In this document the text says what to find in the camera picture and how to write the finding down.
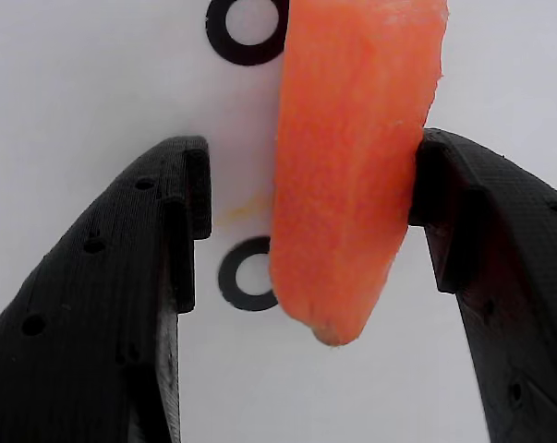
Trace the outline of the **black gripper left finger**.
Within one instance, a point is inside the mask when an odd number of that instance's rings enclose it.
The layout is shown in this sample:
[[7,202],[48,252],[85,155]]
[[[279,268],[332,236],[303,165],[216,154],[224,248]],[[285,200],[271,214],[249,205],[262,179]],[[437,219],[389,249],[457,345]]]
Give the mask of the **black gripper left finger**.
[[178,318],[211,231],[205,138],[133,161],[0,314],[0,442],[177,442]]

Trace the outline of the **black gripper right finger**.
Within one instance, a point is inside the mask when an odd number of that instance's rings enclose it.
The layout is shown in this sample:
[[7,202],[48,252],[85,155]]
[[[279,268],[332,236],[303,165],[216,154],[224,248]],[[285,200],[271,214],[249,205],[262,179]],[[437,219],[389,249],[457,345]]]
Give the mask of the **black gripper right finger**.
[[557,190],[437,128],[416,161],[409,222],[456,297],[490,440],[557,442]]

